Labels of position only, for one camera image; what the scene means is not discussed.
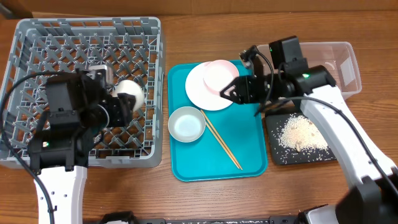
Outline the pale green cup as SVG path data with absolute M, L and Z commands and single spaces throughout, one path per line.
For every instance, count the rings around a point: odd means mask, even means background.
M 123 80 L 116 85 L 116 88 L 112 92 L 112 97 L 117 97 L 118 93 L 126 93 L 128 95 L 134 96 L 136 102 L 132 111 L 137 111 L 144 104 L 144 92 L 139 84 L 132 80 Z

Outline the pink bowl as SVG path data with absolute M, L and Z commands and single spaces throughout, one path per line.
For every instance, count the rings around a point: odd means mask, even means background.
M 203 81 L 211 93 L 218 95 L 238 76 L 238 69 L 233 63 L 227 60 L 215 60 L 205 66 Z

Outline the grey bowl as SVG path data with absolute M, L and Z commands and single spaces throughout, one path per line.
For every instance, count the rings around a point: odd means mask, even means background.
M 176 109 L 169 117 L 170 135 L 179 142 L 193 142 L 201 137 L 206 126 L 205 117 L 200 110 L 183 106 Z

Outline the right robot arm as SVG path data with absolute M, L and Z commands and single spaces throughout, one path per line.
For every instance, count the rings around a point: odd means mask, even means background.
M 310 67 L 296 36 L 240 53 L 252 75 L 235 78 L 220 96 L 276 111 L 292 102 L 325 138 L 349 186 L 336 205 L 300 212 L 296 223 L 396 223 L 397 166 L 369 138 L 347 107 L 335 79 L 322 65 Z

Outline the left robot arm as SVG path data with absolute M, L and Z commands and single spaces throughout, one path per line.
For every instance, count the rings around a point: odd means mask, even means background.
M 90 151 L 104 128 L 125 127 L 144 103 L 144 92 L 123 80 L 112 93 L 104 75 L 65 73 L 45 84 L 48 110 L 28 144 L 40 223 L 82 223 Z

